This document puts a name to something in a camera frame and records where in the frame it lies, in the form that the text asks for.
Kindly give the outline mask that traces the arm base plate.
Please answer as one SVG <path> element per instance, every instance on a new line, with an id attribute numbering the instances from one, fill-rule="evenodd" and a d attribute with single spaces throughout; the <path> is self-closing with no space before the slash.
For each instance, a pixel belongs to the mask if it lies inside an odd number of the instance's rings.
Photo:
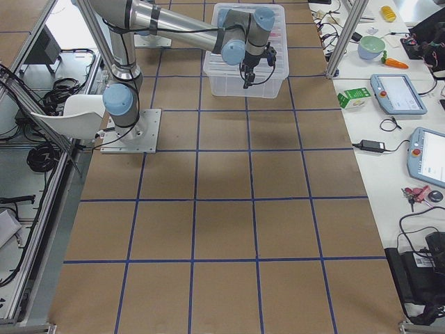
<path id="1" fill-rule="evenodd" d="M 160 109 L 143 109 L 139 121 L 126 135 L 128 129 L 116 127 L 112 117 L 109 118 L 103 144 L 99 149 L 105 154 L 155 153 L 161 122 Z"/>

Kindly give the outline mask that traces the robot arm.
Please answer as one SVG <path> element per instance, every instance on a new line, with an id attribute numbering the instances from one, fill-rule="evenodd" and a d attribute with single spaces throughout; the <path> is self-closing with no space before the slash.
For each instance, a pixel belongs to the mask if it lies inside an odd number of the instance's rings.
<path id="1" fill-rule="evenodd" d="M 117 138 L 125 143 L 140 139 L 147 131 L 140 107 L 143 79 L 136 60 L 136 34 L 180 40 L 221 55 L 226 64 L 239 67 L 244 89 L 258 84 L 254 69 L 261 59 L 275 67 L 276 51 L 269 41 L 275 15 L 268 7 L 252 13 L 228 9 L 222 22 L 212 26 L 149 1 L 75 1 L 74 5 L 113 76 L 103 101 Z"/>

